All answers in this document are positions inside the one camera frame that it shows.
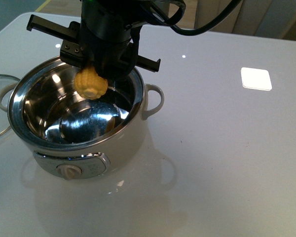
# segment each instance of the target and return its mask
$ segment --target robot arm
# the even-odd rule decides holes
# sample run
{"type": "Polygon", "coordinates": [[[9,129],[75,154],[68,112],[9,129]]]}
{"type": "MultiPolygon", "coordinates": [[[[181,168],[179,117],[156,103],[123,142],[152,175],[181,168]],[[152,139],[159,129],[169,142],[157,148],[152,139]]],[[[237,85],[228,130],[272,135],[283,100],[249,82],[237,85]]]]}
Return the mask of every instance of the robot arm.
{"type": "Polygon", "coordinates": [[[63,39],[60,49],[63,62],[79,68],[91,63],[99,76],[121,80],[136,65],[153,72],[159,70],[160,59],[155,62],[138,55],[142,25],[169,26],[181,35],[198,35],[221,22],[241,0],[231,0],[213,21],[195,30],[182,30],[175,25],[185,11],[183,0],[81,1],[80,23],[71,22],[66,28],[32,15],[27,30],[36,29],[63,39]],[[155,4],[158,1],[175,4],[177,12],[168,18],[155,4]]]}

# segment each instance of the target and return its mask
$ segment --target table surface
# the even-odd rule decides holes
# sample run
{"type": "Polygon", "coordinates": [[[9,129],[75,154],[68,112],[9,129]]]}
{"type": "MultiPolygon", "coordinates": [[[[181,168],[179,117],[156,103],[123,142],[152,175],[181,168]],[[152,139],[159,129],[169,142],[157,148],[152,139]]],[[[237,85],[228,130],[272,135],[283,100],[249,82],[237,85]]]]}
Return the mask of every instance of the table surface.
{"type": "MultiPolygon", "coordinates": [[[[26,31],[29,17],[0,32],[0,74],[59,54],[60,39],[26,31]]],[[[12,130],[0,137],[0,237],[296,237],[296,42],[144,26],[140,54],[161,58],[140,72],[165,103],[117,172],[65,181],[12,130]],[[272,90],[244,88],[242,67],[268,70],[272,90]]]]}

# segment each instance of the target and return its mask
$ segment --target toy corn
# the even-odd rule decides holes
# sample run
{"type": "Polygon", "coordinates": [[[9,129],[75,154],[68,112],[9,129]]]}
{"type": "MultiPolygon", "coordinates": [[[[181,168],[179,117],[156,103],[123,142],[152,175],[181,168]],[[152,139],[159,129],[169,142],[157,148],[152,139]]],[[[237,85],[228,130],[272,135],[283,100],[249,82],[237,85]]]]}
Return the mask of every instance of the toy corn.
{"type": "Polygon", "coordinates": [[[94,67],[87,65],[76,74],[74,88],[81,97],[94,100],[106,93],[108,80],[100,77],[94,67]]]}

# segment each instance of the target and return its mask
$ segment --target screw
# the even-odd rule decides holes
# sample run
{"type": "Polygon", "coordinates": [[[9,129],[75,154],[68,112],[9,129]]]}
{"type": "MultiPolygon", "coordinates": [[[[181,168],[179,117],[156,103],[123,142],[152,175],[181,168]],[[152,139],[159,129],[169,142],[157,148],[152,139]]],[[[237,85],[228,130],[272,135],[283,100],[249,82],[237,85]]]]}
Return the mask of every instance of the screw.
{"type": "Polygon", "coordinates": [[[130,28],[132,28],[132,25],[127,24],[127,25],[124,26],[124,28],[125,28],[126,30],[129,30],[130,28]]]}

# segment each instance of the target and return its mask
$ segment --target cooking pot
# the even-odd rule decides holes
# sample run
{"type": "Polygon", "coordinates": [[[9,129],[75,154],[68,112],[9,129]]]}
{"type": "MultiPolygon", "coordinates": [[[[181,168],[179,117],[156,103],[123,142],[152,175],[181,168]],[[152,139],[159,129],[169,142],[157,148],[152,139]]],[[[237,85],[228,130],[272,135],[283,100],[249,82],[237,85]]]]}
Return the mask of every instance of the cooking pot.
{"type": "Polygon", "coordinates": [[[125,165],[145,137],[145,120],[164,102],[162,90],[144,84],[136,69],[123,81],[109,81],[101,98],[84,99],[74,89],[78,70],[59,57],[40,64],[16,85],[7,110],[12,129],[38,164],[68,180],[125,165]],[[148,110],[150,90],[161,99],[148,110]]]}

